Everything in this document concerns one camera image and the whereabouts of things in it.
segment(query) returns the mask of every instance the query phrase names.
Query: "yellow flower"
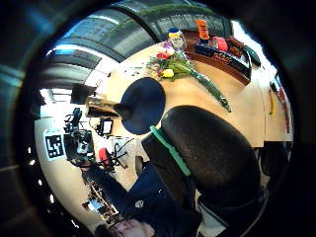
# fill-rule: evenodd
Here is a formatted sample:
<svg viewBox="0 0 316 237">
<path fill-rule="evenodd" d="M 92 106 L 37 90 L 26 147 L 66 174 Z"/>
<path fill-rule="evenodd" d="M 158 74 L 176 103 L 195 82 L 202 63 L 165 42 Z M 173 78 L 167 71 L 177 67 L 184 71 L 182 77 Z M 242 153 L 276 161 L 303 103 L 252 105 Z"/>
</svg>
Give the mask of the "yellow flower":
<svg viewBox="0 0 316 237">
<path fill-rule="evenodd" d="M 170 38 L 178 38 L 180 36 L 180 33 L 169 33 L 168 36 Z"/>
<path fill-rule="evenodd" d="M 156 77 L 156 76 L 158 76 L 158 74 L 157 74 L 156 71 L 152 71 L 152 72 L 151 72 L 151 76 L 152 76 L 152 77 Z"/>
<path fill-rule="evenodd" d="M 174 75 L 175 75 L 174 70 L 172 70 L 172 69 L 165 69 L 162 72 L 163 77 L 173 77 Z"/>
</svg>

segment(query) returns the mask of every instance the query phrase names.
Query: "wooden table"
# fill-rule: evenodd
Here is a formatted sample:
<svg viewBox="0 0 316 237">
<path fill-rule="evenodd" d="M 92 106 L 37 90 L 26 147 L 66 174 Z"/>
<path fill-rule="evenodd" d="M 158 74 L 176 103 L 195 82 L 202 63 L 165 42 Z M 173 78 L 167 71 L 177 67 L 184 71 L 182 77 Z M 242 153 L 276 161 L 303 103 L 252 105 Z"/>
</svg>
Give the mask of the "wooden table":
<svg viewBox="0 0 316 237">
<path fill-rule="evenodd" d="M 151 70 L 146 68 L 149 56 L 155 55 L 155 45 L 149 46 L 132 55 L 111 73 L 104 88 L 104 94 L 112 102 L 120 102 L 126 88 L 135 80 L 151 77 Z M 228 113 L 193 77 L 186 76 L 174 82 L 161 81 L 166 93 L 166 113 L 179 105 L 194 105 L 215 113 L 230 122 L 248 139 L 253 147 L 263 147 L 264 141 L 288 141 L 292 132 L 286 133 L 284 114 L 276 100 L 276 114 L 269 115 L 271 102 L 269 81 L 272 76 L 262 68 L 254 66 L 251 83 L 247 86 L 236 80 L 231 74 L 214 66 L 193 61 L 197 71 L 208 76 L 226 96 L 232 113 Z M 115 118 L 113 134 L 142 138 L 124 129 L 120 118 Z"/>
</svg>

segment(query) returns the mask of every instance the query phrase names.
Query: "pink flower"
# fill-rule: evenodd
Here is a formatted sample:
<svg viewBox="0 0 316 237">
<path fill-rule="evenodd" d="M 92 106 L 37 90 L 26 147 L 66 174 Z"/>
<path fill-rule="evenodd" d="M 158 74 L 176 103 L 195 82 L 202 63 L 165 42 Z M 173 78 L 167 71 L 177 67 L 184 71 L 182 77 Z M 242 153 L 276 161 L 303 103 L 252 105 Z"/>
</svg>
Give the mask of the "pink flower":
<svg viewBox="0 0 316 237">
<path fill-rule="evenodd" d="M 163 47 L 172 47 L 171 43 L 169 41 L 165 41 Z"/>
<path fill-rule="evenodd" d="M 156 57 L 157 58 L 168 59 L 169 55 L 167 53 L 164 53 L 164 52 L 159 52 L 159 53 L 157 53 Z"/>
<path fill-rule="evenodd" d="M 157 71 L 157 74 L 158 74 L 158 76 L 162 76 L 162 72 L 163 72 L 164 70 L 163 69 L 159 69 L 158 71 Z"/>
</svg>

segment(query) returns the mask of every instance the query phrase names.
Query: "flower bouquet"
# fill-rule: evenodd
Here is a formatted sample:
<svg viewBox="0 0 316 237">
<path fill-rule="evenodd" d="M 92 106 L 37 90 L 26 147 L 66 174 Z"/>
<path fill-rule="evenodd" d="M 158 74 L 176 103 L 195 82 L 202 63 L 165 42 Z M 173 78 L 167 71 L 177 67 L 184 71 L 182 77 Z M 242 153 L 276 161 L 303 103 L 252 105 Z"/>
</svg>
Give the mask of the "flower bouquet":
<svg viewBox="0 0 316 237">
<path fill-rule="evenodd" d="M 158 53 L 156 56 L 151 56 L 146 65 L 147 68 L 153 70 L 151 73 L 153 77 L 158 76 L 160 80 L 168 79 L 174 81 L 184 75 L 191 75 L 215 97 L 223 108 L 229 113 L 231 112 L 225 96 L 207 76 L 195 70 L 183 51 L 174 50 L 167 41 L 163 46 L 158 46 L 156 49 Z"/>
</svg>

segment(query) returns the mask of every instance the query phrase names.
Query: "red object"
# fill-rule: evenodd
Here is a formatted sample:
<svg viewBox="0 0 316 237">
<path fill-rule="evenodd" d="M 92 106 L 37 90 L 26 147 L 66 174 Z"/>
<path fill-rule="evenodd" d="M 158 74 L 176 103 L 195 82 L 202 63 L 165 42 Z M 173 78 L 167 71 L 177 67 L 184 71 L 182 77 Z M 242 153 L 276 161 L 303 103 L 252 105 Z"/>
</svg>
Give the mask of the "red object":
<svg viewBox="0 0 316 237">
<path fill-rule="evenodd" d="M 235 46 L 239 47 L 239 48 L 244 48 L 245 44 L 238 41 L 236 38 L 234 37 L 228 37 L 228 40 Z"/>
<path fill-rule="evenodd" d="M 106 165 L 110 163 L 108 154 L 109 154 L 109 151 L 107 150 L 107 148 L 101 148 L 99 150 L 99 159 L 100 161 L 104 162 Z"/>
<path fill-rule="evenodd" d="M 234 45 L 229 46 L 228 51 L 230 54 L 233 54 L 234 56 L 239 57 L 239 58 L 243 54 L 243 51 L 239 47 L 234 46 Z"/>
<path fill-rule="evenodd" d="M 159 69 L 157 72 L 158 76 L 162 76 L 162 72 L 163 72 L 163 69 Z"/>
<path fill-rule="evenodd" d="M 224 38 L 213 37 L 212 40 L 213 40 L 213 45 L 217 47 L 219 50 L 227 51 L 228 45 Z"/>
<path fill-rule="evenodd" d="M 285 121 L 286 121 L 286 131 L 287 131 L 287 133 L 289 133 L 288 109 L 287 109 L 286 100 L 285 100 L 285 93 L 284 93 L 284 90 L 282 87 L 279 88 L 278 94 L 279 94 L 279 98 L 282 102 L 282 108 L 284 110 Z"/>
</svg>

